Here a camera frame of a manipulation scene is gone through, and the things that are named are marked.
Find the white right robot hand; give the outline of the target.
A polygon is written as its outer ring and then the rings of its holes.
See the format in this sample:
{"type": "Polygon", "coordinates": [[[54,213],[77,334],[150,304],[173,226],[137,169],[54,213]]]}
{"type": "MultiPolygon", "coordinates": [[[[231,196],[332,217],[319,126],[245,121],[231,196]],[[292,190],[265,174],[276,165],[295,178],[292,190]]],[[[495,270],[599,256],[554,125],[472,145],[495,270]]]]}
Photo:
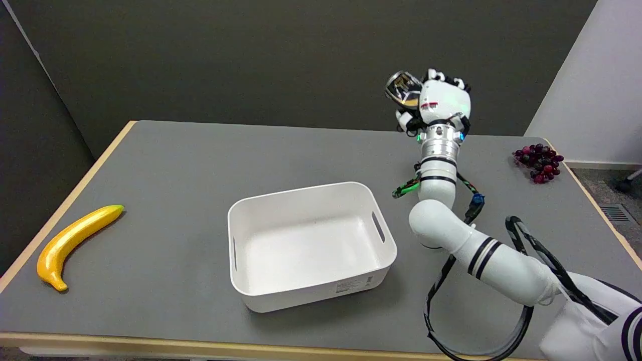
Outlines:
{"type": "Polygon", "coordinates": [[[461,78],[429,68],[422,78],[408,71],[395,73],[385,87],[398,106],[397,130],[415,136],[431,125],[445,123],[467,136],[470,131],[470,85],[461,78]]]}

